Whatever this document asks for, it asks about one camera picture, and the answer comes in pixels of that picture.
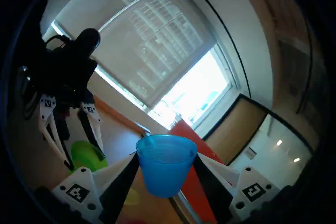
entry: window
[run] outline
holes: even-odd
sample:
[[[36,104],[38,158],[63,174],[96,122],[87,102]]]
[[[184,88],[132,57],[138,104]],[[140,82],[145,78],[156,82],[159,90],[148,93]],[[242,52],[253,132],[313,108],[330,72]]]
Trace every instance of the window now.
[[[216,58],[211,49],[148,114],[167,129],[181,118],[195,128],[232,86]]]
[[[100,32],[96,72],[170,129],[193,128],[232,87],[207,20],[191,0],[71,0],[51,29],[75,38]]]

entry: blue plastic cup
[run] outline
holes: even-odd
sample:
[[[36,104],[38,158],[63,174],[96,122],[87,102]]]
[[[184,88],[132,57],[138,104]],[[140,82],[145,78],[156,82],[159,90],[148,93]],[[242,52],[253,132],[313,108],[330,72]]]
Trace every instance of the blue plastic cup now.
[[[176,195],[196,157],[196,144],[174,135],[150,135],[136,148],[147,190],[160,198]]]

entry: red board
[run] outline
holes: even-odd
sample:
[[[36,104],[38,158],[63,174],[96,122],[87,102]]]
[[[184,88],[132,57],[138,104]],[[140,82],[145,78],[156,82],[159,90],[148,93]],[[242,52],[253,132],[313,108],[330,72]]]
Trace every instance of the red board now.
[[[212,149],[207,146],[205,141],[203,141],[185,121],[180,120],[168,134],[190,139],[197,145],[199,153],[216,160],[217,162],[223,163]],[[184,182],[182,192],[202,221],[209,221],[213,224],[216,223],[215,216],[213,215],[194,167],[191,168],[188,177]]]

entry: window blind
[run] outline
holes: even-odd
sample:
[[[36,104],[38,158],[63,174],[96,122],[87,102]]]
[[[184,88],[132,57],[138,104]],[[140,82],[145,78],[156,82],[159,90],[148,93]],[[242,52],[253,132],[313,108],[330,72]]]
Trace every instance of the window blind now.
[[[191,0],[72,0],[56,21],[98,29],[92,57],[150,108],[215,44]]]

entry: green plastic bowl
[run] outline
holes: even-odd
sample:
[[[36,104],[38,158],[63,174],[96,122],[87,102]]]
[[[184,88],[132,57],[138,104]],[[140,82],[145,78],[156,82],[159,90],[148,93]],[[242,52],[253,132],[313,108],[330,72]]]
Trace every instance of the green plastic bowl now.
[[[82,166],[89,168],[91,172],[108,166],[101,151],[88,141],[74,142],[71,146],[70,155],[74,169],[69,171],[69,175]]]

